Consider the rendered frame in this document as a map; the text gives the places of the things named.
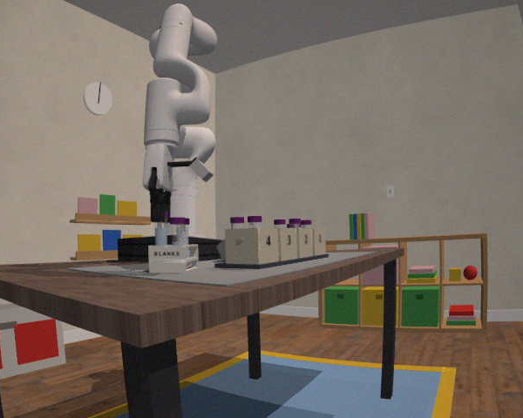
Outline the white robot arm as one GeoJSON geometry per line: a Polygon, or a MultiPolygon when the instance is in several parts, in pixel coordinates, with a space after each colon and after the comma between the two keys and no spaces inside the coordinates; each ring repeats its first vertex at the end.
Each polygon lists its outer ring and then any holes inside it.
{"type": "Polygon", "coordinates": [[[189,236],[205,239],[197,235],[197,182],[198,176],[205,182],[214,176],[204,164],[214,152],[215,136],[208,128],[181,126],[203,124],[210,117],[210,83],[187,56],[207,55],[216,45],[214,30],[193,17],[187,6],[170,6],[150,38],[153,71],[159,78],[146,87],[144,145],[175,144],[174,158],[192,160],[167,162],[175,167],[171,218],[189,219],[189,236]]]}

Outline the beige bucket adapter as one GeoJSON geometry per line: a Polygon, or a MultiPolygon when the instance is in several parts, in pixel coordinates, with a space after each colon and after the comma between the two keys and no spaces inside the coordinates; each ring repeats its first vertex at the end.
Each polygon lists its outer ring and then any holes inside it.
{"type": "Polygon", "coordinates": [[[296,228],[298,259],[313,256],[312,228],[296,228]]]}
{"type": "Polygon", "coordinates": [[[313,256],[326,254],[325,228],[312,228],[313,256]]]}
{"type": "Polygon", "coordinates": [[[279,261],[297,259],[296,228],[278,228],[279,261]]]}
{"type": "Polygon", "coordinates": [[[260,265],[279,261],[278,228],[225,229],[226,264],[260,265]]]}

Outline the grey flat mat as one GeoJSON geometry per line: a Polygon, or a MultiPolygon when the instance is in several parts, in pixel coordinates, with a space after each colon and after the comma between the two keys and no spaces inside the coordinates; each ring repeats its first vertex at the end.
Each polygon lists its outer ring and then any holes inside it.
{"type": "MultiPolygon", "coordinates": [[[[350,260],[364,255],[377,253],[377,252],[360,252],[344,260],[350,260]]],[[[248,283],[256,280],[264,280],[288,273],[300,272],[303,270],[325,266],[333,263],[337,263],[344,260],[332,262],[346,253],[326,253],[329,257],[321,258],[317,260],[308,260],[293,264],[287,264],[283,266],[273,266],[263,269],[246,269],[246,268],[220,268],[214,267],[216,263],[224,263],[217,260],[204,260],[199,261],[199,266],[207,269],[203,270],[198,268],[189,273],[149,273],[149,269],[139,264],[131,265],[118,265],[118,266],[90,266],[90,267],[75,267],[66,268],[66,270],[87,272],[87,273],[100,273],[121,277],[145,279],[145,280],[161,280],[188,284],[198,285],[209,285],[219,287],[230,287],[243,283],[248,283]],[[112,268],[113,267],[113,268],[112,268]],[[115,269],[114,269],[115,268],[115,269]],[[102,270],[101,270],[102,269],[102,270]],[[117,269],[117,270],[116,270],[117,269]],[[133,270],[134,271],[133,271],[133,270]],[[103,271],[104,270],[104,271],[103,271]],[[210,271],[210,272],[209,272],[210,271]]]]}

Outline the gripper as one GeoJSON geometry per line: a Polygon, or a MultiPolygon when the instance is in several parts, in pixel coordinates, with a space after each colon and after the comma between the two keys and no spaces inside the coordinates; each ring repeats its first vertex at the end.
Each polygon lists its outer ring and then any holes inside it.
{"type": "Polygon", "coordinates": [[[177,145],[170,143],[146,145],[143,186],[151,195],[151,222],[165,222],[166,211],[167,223],[170,223],[170,196],[174,190],[174,167],[167,165],[167,162],[174,162],[173,151],[176,150],[177,145]]]}

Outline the white tube rack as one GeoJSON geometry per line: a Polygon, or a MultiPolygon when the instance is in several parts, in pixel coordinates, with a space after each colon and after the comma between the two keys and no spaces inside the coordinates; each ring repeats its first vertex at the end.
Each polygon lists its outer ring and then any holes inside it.
{"type": "Polygon", "coordinates": [[[199,268],[198,244],[148,246],[148,255],[149,273],[189,273],[199,268]],[[189,258],[186,258],[186,247],[189,247],[189,258]]]}

